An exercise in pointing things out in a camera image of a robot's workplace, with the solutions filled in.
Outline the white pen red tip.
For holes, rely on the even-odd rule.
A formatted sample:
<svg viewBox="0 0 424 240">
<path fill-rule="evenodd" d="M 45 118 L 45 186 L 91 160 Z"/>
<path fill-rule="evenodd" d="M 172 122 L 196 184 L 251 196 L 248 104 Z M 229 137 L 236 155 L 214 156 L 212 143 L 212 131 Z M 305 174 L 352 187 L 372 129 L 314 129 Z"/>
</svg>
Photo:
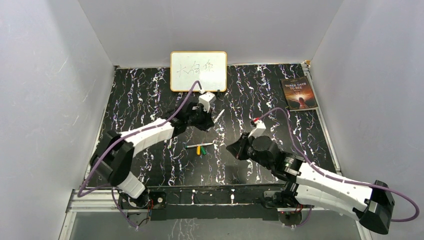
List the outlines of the white pen red tip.
<svg viewBox="0 0 424 240">
<path fill-rule="evenodd" d="M 221 111 L 220 111 L 220 113 L 215 117 L 215 119 L 213 120 L 213 122 L 216 124 L 217 123 L 217 121 L 220 119 L 220 117 L 223 115 L 223 113 L 225 112 L 225 110 L 224 109 L 222 109 Z"/>
</svg>

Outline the green pen cap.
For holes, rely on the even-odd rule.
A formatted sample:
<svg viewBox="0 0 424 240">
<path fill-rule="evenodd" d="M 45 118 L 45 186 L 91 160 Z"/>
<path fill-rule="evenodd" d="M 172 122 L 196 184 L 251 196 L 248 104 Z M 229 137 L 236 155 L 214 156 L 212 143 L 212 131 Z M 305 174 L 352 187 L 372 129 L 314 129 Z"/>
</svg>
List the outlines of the green pen cap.
<svg viewBox="0 0 424 240">
<path fill-rule="evenodd" d="M 206 151 L 206 149 L 203 146 L 200 147 L 200 151 L 201 151 L 201 153 L 203 155 L 206 155 L 207 154 L 207 151 Z"/>
</svg>

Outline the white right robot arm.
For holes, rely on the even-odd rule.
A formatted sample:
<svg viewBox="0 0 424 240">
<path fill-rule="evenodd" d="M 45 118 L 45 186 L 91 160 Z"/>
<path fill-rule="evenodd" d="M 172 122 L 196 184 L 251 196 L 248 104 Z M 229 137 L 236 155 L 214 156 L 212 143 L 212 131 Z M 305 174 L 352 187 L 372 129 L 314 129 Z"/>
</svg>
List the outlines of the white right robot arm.
<svg viewBox="0 0 424 240">
<path fill-rule="evenodd" d="M 226 146 L 226 150 L 238 160 L 260 164 L 285 181 L 287 187 L 281 192 L 281 199 L 286 206 L 325 208 L 353 218 L 374 233 L 388 234 L 395 200 L 385 182 L 354 184 L 349 178 L 283 151 L 264 135 L 254 137 L 245 132 L 236 142 Z"/>
</svg>

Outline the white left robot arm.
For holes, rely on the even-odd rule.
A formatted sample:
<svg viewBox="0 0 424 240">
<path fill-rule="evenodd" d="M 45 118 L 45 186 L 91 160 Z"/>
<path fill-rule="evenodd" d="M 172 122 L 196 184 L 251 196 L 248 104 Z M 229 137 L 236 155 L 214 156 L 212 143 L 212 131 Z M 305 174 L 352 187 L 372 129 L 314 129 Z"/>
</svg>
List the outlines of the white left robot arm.
<svg viewBox="0 0 424 240">
<path fill-rule="evenodd" d="M 149 203 L 145 185 L 132 173 L 133 158 L 145 149 L 184 133 L 187 127 L 207 131 L 214 121 L 210 110 L 201 103 L 189 102 L 178 110 L 169 110 L 155 121 L 117 133 L 108 131 L 90 159 L 91 169 L 107 180 L 113 187 L 121 189 L 137 208 Z"/>
</svg>

